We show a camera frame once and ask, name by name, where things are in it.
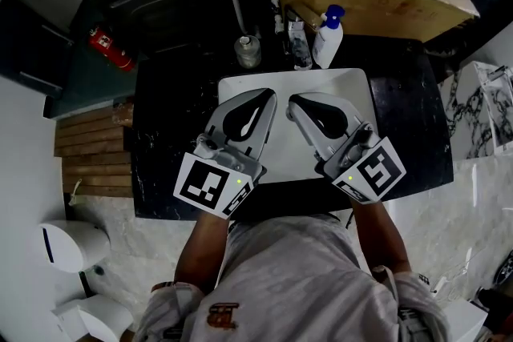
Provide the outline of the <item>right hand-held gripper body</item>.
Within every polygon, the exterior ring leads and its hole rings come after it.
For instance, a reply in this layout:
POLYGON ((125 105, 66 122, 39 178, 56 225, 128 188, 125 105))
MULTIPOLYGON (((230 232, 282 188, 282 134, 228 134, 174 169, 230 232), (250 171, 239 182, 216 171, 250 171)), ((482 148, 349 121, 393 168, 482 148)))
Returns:
POLYGON ((316 172, 361 204, 377 203, 405 175, 406 169, 388 138, 364 122, 316 172))

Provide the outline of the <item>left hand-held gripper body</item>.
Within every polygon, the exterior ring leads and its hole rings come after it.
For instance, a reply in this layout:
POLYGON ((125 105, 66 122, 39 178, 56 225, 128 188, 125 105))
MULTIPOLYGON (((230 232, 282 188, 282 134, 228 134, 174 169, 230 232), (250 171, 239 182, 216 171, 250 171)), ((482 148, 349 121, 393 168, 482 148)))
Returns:
POLYGON ((260 162, 265 144, 263 134, 237 147, 227 135, 209 128, 198 136, 195 150, 184 155, 173 195, 201 211, 230 218, 266 173, 260 162))

